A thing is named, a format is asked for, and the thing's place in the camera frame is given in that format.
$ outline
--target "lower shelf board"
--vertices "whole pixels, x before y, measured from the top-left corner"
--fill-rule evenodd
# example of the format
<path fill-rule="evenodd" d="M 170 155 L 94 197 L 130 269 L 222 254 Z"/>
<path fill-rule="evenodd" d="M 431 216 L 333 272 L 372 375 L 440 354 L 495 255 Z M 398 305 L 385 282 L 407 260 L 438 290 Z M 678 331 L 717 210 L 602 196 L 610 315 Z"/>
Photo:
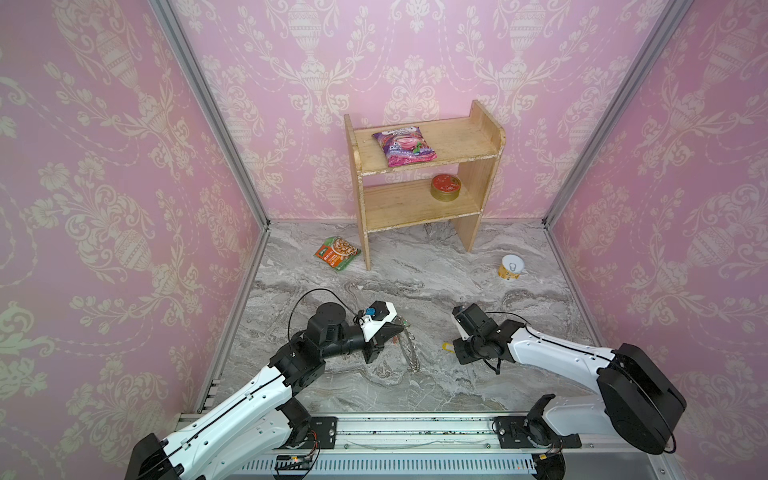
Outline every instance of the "lower shelf board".
<path fill-rule="evenodd" d="M 462 188 L 456 200 L 441 202 L 430 193 L 431 178 L 363 188 L 366 231 L 378 232 L 420 223 L 480 214 L 480 203 Z"/>

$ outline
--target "snack package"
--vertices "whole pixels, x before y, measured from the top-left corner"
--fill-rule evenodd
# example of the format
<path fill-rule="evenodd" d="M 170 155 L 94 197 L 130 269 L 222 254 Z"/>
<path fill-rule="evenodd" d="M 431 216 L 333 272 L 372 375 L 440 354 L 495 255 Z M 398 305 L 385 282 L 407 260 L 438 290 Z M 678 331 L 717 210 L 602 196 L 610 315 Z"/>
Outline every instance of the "snack package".
<path fill-rule="evenodd" d="M 403 127 L 387 130 L 373 137 L 379 141 L 390 167 L 433 161 L 437 153 L 427 145 L 419 127 Z"/>
<path fill-rule="evenodd" d="M 322 258 L 336 271 L 341 271 L 360 254 L 360 249 L 342 237 L 330 237 L 323 242 L 315 257 Z"/>

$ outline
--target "floral wallpaper pattern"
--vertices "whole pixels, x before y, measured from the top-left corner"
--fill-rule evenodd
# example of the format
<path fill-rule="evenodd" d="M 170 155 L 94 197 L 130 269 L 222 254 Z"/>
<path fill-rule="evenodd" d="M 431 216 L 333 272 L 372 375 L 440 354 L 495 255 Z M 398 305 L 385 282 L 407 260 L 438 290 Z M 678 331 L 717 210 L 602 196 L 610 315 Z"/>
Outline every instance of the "floral wallpaper pattern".
<path fill-rule="evenodd" d="M 0 5 L 0 478 L 123 478 L 258 226 L 146 2 Z"/>
<path fill-rule="evenodd" d="M 173 5 L 268 216 L 339 219 L 355 216 L 344 114 L 358 126 L 463 117 L 475 98 L 507 133 L 486 216 L 543 217 L 666 3 Z M 438 171 L 451 172 L 366 182 Z"/>
<path fill-rule="evenodd" d="M 686 396 L 693 480 L 768 455 L 768 2 L 694 2 L 554 233 L 601 332 Z"/>

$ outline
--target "robotic arm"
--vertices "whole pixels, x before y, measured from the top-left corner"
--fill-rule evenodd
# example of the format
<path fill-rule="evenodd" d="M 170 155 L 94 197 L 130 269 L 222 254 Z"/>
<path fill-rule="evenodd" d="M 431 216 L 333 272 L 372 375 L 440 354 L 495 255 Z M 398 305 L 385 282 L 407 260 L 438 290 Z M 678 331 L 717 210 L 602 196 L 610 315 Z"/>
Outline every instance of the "robotic arm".
<path fill-rule="evenodd" d="M 371 363 L 404 328 L 390 302 L 374 302 L 352 325 L 342 306 L 324 303 L 230 398 L 162 442 L 154 433 L 140 440 L 126 480 L 220 480 L 253 455 L 304 443 L 312 418 L 294 396 L 323 374 L 325 359 L 362 350 Z"/>
<path fill-rule="evenodd" d="M 534 443 L 557 445 L 578 433 L 618 434 L 642 452 L 665 452 L 686 402 L 642 349 L 628 343 L 616 350 L 580 345 L 516 320 L 498 325 L 475 304 L 466 309 L 457 306 L 453 316 L 462 336 L 453 346 L 462 365 L 498 359 L 494 369 L 498 375 L 502 360 L 519 362 L 558 373 L 595 392 L 577 398 L 542 396 L 526 418 L 525 428 Z"/>

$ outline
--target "pink candy package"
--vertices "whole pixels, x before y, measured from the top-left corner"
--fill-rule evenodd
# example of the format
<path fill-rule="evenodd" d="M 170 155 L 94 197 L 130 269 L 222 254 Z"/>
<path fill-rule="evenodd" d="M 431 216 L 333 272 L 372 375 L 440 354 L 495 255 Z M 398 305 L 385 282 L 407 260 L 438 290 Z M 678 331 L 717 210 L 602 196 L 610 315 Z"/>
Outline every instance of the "pink candy package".
<path fill-rule="evenodd" d="M 387 130 L 373 137 L 379 141 L 390 167 L 433 161 L 437 153 L 427 145 L 419 127 Z"/>

